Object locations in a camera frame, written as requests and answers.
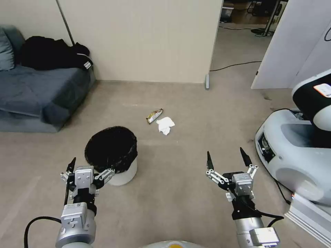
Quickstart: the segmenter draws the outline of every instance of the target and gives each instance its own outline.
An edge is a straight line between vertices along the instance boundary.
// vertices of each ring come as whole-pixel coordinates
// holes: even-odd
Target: beige wall
[[[0,0],[0,23],[15,25],[25,38],[40,35],[71,44],[55,0]]]
[[[11,2],[24,3],[34,14],[21,16],[25,10]],[[98,79],[163,82],[204,82],[222,2],[60,0],[75,42],[91,51]],[[7,6],[11,12],[20,9],[9,20],[25,36],[63,36],[69,41],[55,0],[5,0]]]

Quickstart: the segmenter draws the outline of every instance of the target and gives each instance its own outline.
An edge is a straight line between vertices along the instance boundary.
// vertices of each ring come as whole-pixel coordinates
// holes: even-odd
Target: white sticker
[[[331,98],[331,86],[328,84],[315,85],[314,89],[317,90],[321,95]]]

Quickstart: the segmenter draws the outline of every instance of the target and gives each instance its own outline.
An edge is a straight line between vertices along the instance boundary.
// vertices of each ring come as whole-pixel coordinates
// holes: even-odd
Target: floor
[[[249,30],[220,29],[212,69],[261,60],[269,42]],[[258,67],[212,72],[209,91],[202,84],[98,82],[59,133],[0,133],[1,246],[22,247],[25,226],[33,218],[59,217],[65,191],[60,172],[73,157],[77,165],[87,164],[84,148],[93,134],[123,125],[138,139],[138,172],[125,186],[101,189],[94,247],[137,248],[169,239],[238,247],[232,205],[205,176],[205,163],[210,151],[218,172],[245,170],[243,147],[261,165],[253,143],[256,130],[273,110],[293,103],[289,90],[250,89]],[[145,120],[159,108],[176,124],[168,136]],[[283,214],[288,208],[262,166],[254,193],[261,211]],[[282,247],[324,247],[287,219],[274,227]],[[58,230],[55,222],[34,223],[30,247],[54,247]]]

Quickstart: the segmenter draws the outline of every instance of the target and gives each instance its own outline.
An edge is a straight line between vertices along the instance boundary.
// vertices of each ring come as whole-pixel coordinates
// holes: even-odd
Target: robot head
[[[331,69],[297,84],[292,98],[316,128],[331,132]]]

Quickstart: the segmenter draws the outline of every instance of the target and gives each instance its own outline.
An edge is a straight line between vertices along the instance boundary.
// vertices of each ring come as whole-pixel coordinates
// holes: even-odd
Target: white tissue
[[[156,121],[156,123],[159,125],[159,132],[163,132],[164,135],[168,135],[168,133],[170,133],[170,128],[175,125],[169,117],[164,117]]]

